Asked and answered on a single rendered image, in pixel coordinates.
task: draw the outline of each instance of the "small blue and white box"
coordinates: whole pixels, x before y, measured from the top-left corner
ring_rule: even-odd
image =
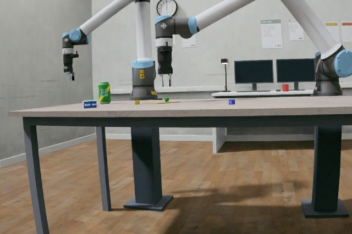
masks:
[[[93,100],[83,101],[83,108],[84,109],[96,108],[96,107],[97,107],[96,101],[93,101]]]

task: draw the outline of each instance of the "computer monitor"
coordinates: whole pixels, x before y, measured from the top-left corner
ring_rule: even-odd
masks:
[[[295,90],[299,82],[315,81],[314,59],[278,59],[276,60],[277,82],[294,82]]]
[[[254,91],[257,83],[274,83],[273,60],[235,61],[235,83],[251,83]]]

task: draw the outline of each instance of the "metal table frame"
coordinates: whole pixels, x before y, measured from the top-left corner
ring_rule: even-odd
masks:
[[[312,199],[302,200],[306,218],[348,217],[338,200],[341,126],[352,115],[294,115],[179,118],[52,118],[23,117],[27,169],[37,233],[49,233],[40,172],[36,126],[96,127],[103,210],[111,210],[105,127],[131,127],[135,198],[125,207],[162,211],[172,200],[163,196],[160,166],[160,127],[294,127],[315,126]]]

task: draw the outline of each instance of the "table leg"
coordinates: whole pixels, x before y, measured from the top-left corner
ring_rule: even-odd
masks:
[[[37,127],[23,120],[29,187],[31,191],[35,226],[38,234],[49,234],[46,218],[42,176],[40,173]]]
[[[338,199],[342,127],[316,126],[312,199],[303,199],[306,218],[347,218]]]
[[[159,128],[131,128],[135,197],[125,208],[163,211],[173,196],[163,196]]]
[[[105,127],[95,127],[97,135],[98,165],[101,201],[104,211],[111,211],[108,160],[106,154]]]

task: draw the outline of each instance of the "poster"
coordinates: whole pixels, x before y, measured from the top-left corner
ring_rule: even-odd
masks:
[[[352,21],[342,22],[342,41],[352,42]]]
[[[340,30],[339,23],[336,21],[330,21],[325,23],[325,28],[328,29],[331,36],[334,38],[336,42],[340,42]]]
[[[196,35],[192,35],[191,38],[182,38],[182,48],[196,47]]]
[[[283,48],[281,20],[262,20],[263,49]]]
[[[290,33],[290,41],[303,41],[304,30],[296,20],[288,21],[288,30]]]

